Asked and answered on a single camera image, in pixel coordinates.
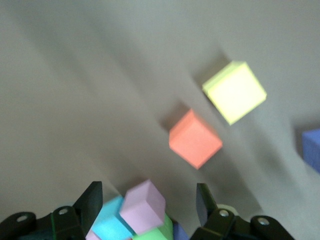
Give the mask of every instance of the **screw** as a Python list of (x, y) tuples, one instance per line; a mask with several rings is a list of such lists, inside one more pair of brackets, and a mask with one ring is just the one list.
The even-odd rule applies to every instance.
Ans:
[(59, 211), (59, 215), (63, 215), (63, 214), (66, 214), (68, 212), (68, 209), (66, 208), (63, 208)]
[(229, 212), (227, 210), (221, 210), (219, 213), (222, 217), (229, 217)]
[(264, 226), (268, 226), (270, 224), (270, 222), (265, 219), (264, 217), (260, 217), (258, 218), (258, 222), (261, 224), (261, 225), (264, 225)]
[(17, 221), (18, 223), (20, 223), (20, 222), (26, 220), (27, 218), (28, 218), (27, 215), (22, 215), (22, 216), (18, 217), (18, 218), (16, 219), (16, 221)]

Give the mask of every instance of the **cube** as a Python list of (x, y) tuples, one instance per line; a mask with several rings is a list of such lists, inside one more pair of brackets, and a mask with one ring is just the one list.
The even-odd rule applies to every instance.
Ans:
[(134, 231), (122, 219), (119, 211), (124, 198), (117, 196), (102, 206), (91, 229), (101, 240), (127, 240)]
[(229, 125), (234, 124), (267, 98), (248, 64), (232, 61), (202, 85), (203, 92)]
[(194, 168), (199, 169), (223, 143), (217, 132), (190, 109), (170, 130), (169, 146)]
[(173, 239), (174, 240), (189, 240), (189, 237), (183, 227), (178, 223), (173, 224)]
[(100, 238), (90, 229), (85, 237), (86, 240), (100, 240)]
[(137, 235), (164, 224), (166, 200), (148, 179), (128, 190), (121, 217)]
[(303, 159), (320, 173), (320, 128), (302, 133)]
[(134, 235), (132, 240), (174, 240), (174, 227), (170, 218), (164, 216), (164, 224), (142, 235)]

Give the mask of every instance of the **red-orange block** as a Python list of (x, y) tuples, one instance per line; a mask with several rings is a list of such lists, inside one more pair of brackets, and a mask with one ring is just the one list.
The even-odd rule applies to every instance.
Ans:
[(199, 169), (222, 148), (223, 143), (217, 132), (190, 109), (170, 130), (169, 146)]

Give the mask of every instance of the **light blue block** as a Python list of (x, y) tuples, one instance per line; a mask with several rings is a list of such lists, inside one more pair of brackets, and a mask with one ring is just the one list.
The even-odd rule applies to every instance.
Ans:
[(320, 128), (302, 133), (303, 159), (320, 173)]
[(117, 196), (102, 206), (91, 227), (101, 240), (127, 240), (135, 233), (119, 214), (123, 202), (124, 198)]
[(189, 237), (179, 223), (173, 225), (173, 240), (189, 240)]

